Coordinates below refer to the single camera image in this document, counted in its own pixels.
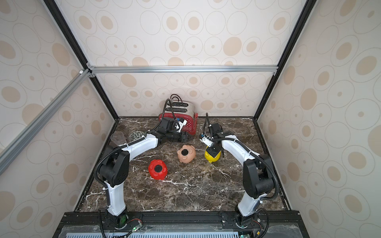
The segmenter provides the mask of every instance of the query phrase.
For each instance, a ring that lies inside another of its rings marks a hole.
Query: ventilation grille
[[[113,238],[127,233],[109,233],[107,238]],[[238,238],[238,232],[147,232],[132,233],[128,238]],[[67,233],[66,238],[102,238],[101,233]]]
[[[177,108],[177,107],[174,107],[173,108],[173,110],[172,110],[172,108],[170,108],[170,107],[167,107],[166,109],[165,109],[165,111],[166,112],[187,112],[188,110],[186,109],[186,108]]]

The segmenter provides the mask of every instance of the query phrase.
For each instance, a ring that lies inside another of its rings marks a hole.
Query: yellow toy
[[[216,157],[212,157],[206,150],[205,150],[205,158],[209,161],[209,163],[216,162],[219,157],[221,156],[221,151],[216,155]]]

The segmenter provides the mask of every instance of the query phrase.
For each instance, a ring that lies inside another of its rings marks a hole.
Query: polka dot wallpaper
[[[312,238],[379,237],[381,1],[322,0],[259,118]]]
[[[0,175],[0,237],[52,237],[113,122],[86,80]]]
[[[82,67],[38,0],[2,0],[0,29],[1,153]]]
[[[60,0],[96,66],[277,64],[306,0]]]
[[[158,116],[172,93],[199,116],[253,116],[272,72],[97,74],[119,116]]]

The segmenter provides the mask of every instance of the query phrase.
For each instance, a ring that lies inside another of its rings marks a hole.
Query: red plastic basket
[[[197,118],[199,116],[197,113],[194,114],[194,118],[192,118],[191,116],[188,116],[186,114],[181,114],[181,113],[175,113],[174,115],[175,115],[175,117],[182,117],[185,120],[187,120],[187,124],[185,124],[185,126],[181,129],[181,131],[187,131],[192,136],[194,136],[194,134],[196,134]],[[164,113],[164,117],[173,118],[173,115],[172,115],[171,112]]]

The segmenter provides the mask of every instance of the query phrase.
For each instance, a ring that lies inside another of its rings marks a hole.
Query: red wire
[[[256,223],[258,223],[258,225],[261,227],[261,229],[262,229],[262,226],[260,225],[260,223],[259,222],[257,222],[256,220],[253,220],[254,222],[256,222]]]
[[[134,219],[128,221],[127,223],[132,222],[133,220],[139,220],[143,224],[142,220],[140,220],[139,218],[134,218]]]

